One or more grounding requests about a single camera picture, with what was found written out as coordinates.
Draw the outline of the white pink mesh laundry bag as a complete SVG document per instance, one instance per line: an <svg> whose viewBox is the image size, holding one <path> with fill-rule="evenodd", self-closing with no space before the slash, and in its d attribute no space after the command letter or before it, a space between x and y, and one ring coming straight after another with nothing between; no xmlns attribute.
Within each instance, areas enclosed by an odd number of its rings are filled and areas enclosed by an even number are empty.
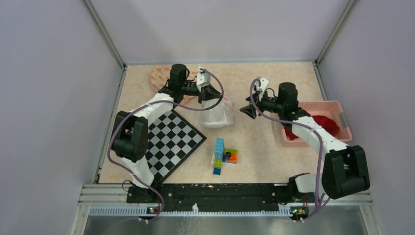
<svg viewBox="0 0 415 235"><path fill-rule="evenodd" d="M234 103L224 96L221 102L210 110L200 113L199 124L205 128L223 128L234 125Z"/></svg>

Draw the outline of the red bra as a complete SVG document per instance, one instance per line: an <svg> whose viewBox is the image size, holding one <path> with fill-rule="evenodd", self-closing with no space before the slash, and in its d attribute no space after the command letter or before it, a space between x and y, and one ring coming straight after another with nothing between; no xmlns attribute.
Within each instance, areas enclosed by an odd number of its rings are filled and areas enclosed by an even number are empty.
<svg viewBox="0 0 415 235"><path fill-rule="evenodd" d="M325 131L330 133L332 136L337 136L337 134L340 131L340 128L334 120L326 116L321 116L321 115L313 115L312 117L318 125L322 126L325 129ZM284 131L285 131L286 137L290 141L298 139L298 136L294 135L287 127L284 127Z"/></svg>

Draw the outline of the pink plastic basket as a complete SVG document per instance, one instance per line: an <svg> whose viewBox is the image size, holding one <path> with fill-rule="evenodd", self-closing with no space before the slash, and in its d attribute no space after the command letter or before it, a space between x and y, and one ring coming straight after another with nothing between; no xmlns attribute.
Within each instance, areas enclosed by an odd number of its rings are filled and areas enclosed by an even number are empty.
<svg viewBox="0 0 415 235"><path fill-rule="evenodd" d="M344 120L343 120L344 112L338 101L300 102L299 107L303 108L311 116L321 115L321 116L326 116L334 120L340 128L339 133L335 137L343 142L348 142L352 140L351 130L344 123ZM284 147L307 147L308 146L307 143L300 138L290 141L286 137L284 128L278 127L277 130L280 133L282 146Z"/></svg>

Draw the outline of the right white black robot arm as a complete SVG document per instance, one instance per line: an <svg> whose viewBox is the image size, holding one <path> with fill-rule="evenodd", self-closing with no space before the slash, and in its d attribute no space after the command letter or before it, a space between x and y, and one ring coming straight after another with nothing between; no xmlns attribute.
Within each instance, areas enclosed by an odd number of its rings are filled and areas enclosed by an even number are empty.
<svg viewBox="0 0 415 235"><path fill-rule="evenodd" d="M241 112L255 119L263 116L279 122L294 135L304 140L318 154L315 175L303 174L287 188L287 196L294 202L301 201L307 192L316 197L325 193L331 199L339 199L370 188L369 170L364 149L340 141L299 106L295 84L283 82L278 94L268 95L265 78L251 82L249 104Z"/></svg>

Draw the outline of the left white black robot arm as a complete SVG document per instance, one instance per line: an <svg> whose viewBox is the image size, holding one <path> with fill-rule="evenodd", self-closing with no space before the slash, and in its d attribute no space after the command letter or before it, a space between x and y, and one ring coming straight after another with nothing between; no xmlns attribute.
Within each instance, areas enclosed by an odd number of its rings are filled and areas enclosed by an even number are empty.
<svg viewBox="0 0 415 235"><path fill-rule="evenodd" d="M115 117L107 158L132 175L134 185L140 187L138 196L144 202L152 202L157 196L157 189L151 185L154 175L145 157L149 125L176 107L185 108L181 104L184 96L195 96L199 103L216 100L203 111L215 108L224 97L224 88L218 77L203 67L198 71L190 80L186 65L173 64L170 77L152 99L132 111L120 111Z"/></svg>

